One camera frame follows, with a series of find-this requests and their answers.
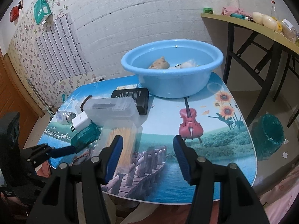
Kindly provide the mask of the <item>white items in basin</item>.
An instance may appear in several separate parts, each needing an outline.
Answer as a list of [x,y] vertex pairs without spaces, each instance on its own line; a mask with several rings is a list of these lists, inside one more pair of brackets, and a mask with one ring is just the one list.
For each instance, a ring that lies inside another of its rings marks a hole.
[[199,65],[196,63],[195,60],[190,59],[186,62],[183,62],[181,64],[177,64],[173,67],[169,67],[168,69],[186,69],[186,68],[192,68],[192,67],[198,67]]

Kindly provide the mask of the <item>white power adapter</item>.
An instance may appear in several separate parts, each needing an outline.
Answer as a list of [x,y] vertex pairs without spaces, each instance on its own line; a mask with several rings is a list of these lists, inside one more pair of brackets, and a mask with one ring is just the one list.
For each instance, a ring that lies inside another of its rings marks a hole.
[[91,119],[87,116],[86,112],[83,111],[74,119],[72,119],[72,126],[70,127],[71,131],[81,132],[87,128],[91,123]]

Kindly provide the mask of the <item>wooden side table black legs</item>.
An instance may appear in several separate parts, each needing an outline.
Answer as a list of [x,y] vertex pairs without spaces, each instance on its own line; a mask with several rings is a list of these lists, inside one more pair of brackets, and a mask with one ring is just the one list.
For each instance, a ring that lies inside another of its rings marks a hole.
[[283,35],[254,22],[216,14],[201,14],[214,45],[224,47],[223,81],[232,91],[259,90],[246,117],[250,125],[268,97],[279,71],[282,55],[298,57],[298,46]]

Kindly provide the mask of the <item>green small box on shelf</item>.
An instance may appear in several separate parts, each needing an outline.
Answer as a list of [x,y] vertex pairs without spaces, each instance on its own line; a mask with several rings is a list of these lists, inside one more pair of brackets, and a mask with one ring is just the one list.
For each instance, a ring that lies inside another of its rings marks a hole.
[[203,8],[203,13],[204,14],[213,14],[213,9],[209,7],[204,7]]

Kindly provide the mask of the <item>teal object on shelf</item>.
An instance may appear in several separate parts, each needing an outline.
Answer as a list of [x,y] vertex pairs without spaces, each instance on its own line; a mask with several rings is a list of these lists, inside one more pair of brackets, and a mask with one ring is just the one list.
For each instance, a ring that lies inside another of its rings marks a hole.
[[246,17],[245,15],[237,14],[237,13],[232,13],[230,15],[230,17],[239,18],[239,19],[242,19],[242,20],[248,20],[248,17]]

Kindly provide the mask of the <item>translucent plastic box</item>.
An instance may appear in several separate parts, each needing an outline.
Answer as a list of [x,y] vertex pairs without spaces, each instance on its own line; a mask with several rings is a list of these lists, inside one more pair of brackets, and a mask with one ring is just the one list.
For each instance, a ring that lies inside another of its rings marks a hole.
[[131,120],[141,126],[140,115],[133,98],[94,98],[83,105],[83,111],[98,126],[104,126],[109,120]]

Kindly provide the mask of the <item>pink cloth on shelf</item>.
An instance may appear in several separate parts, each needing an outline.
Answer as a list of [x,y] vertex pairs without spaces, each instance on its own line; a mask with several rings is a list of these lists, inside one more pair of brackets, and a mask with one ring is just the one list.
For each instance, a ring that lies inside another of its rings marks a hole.
[[244,15],[246,17],[252,16],[251,13],[244,11],[242,8],[234,7],[234,6],[223,7],[221,14],[225,15],[225,16],[230,16],[232,14],[240,14],[240,15]]

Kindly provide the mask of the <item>dark green packet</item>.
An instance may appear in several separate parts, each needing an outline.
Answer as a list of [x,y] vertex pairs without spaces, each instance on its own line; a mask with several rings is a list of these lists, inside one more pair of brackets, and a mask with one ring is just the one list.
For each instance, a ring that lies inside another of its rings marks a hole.
[[99,139],[101,128],[94,123],[89,124],[79,133],[76,133],[70,140],[70,144],[75,148],[75,153],[82,151],[92,142]]

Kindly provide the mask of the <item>black tube with white text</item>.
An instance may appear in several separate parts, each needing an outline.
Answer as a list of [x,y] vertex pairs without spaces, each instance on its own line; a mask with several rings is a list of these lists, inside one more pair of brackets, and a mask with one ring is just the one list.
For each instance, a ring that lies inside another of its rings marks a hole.
[[135,102],[139,115],[146,115],[149,106],[149,90],[147,88],[129,88],[114,90],[111,98],[132,98]]

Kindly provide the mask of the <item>clear bottle red cap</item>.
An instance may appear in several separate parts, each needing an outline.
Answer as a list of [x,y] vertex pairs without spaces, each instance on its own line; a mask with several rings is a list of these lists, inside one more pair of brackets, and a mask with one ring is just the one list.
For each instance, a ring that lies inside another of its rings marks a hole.
[[275,20],[278,20],[277,12],[276,12],[276,3],[274,0],[271,0],[272,8],[271,8],[271,17]]

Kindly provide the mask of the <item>brown wooden door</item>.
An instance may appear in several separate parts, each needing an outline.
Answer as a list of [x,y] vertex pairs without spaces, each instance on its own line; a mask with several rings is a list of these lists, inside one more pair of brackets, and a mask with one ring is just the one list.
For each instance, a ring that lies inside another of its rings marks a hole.
[[22,149],[35,123],[45,113],[24,87],[5,54],[1,55],[1,116],[8,112],[20,113],[19,147]]

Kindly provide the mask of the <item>cream round loaves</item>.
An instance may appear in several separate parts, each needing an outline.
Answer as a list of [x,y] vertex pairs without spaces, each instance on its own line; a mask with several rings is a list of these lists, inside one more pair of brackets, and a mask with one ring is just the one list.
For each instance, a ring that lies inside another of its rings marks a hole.
[[269,29],[272,29],[273,31],[280,33],[282,31],[282,26],[281,24],[274,18],[259,13],[259,12],[253,12],[252,13],[252,18],[255,23],[263,25]]

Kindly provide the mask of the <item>green waste basket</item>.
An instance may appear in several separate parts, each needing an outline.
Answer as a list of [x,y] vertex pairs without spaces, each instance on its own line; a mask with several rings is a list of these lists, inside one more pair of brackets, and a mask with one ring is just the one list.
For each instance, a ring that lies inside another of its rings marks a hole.
[[281,122],[272,114],[265,114],[254,123],[250,134],[258,161],[268,160],[285,139]]

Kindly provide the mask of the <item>tan toy in basin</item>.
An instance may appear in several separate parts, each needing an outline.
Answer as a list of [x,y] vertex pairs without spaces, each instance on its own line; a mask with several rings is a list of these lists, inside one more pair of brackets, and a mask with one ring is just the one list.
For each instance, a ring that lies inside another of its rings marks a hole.
[[169,63],[165,60],[164,57],[157,59],[152,65],[149,66],[149,69],[168,69],[170,67]]

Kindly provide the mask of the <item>plastic jar on shelf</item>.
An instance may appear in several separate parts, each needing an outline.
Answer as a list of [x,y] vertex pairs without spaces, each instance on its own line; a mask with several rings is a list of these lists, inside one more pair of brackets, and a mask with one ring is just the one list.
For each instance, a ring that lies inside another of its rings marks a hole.
[[297,31],[295,27],[287,19],[281,20],[281,26],[284,36],[295,43],[297,38]]

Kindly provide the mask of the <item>light blue plastic basin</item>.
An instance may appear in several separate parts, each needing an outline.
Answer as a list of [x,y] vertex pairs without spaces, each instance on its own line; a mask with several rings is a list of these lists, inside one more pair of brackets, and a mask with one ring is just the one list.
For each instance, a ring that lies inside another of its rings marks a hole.
[[123,68],[138,76],[142,87],[157,97],[192,96],[208,83],[224,55],[217,47],[190,39],[169,39],[138,46],[121,59]]

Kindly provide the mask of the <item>green hanging bag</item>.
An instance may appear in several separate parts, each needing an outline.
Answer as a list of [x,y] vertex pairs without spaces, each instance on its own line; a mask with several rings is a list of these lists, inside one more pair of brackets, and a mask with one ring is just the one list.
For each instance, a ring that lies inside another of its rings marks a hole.
[[46,20],[52,14],[46,0],[37,0],[34,4],[33,13],[37,25],[41,24],[43,20]]

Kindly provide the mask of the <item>clear bag black zip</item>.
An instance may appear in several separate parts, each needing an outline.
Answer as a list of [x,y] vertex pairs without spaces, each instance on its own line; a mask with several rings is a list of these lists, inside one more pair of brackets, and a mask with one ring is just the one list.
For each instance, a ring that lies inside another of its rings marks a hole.
[[83,106],[89,100],[92,98],[92,95],[88,95],[85,98],[80,99],[76,104],[75,104],[75,110],[77,114],[81,114],[83,112]]

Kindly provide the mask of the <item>red wall box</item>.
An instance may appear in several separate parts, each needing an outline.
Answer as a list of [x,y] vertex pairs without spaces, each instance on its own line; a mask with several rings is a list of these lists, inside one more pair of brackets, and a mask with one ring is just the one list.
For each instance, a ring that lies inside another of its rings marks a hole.
[[10,22],[14,22],[19,17],[19,6],[14,6],[10,11]]

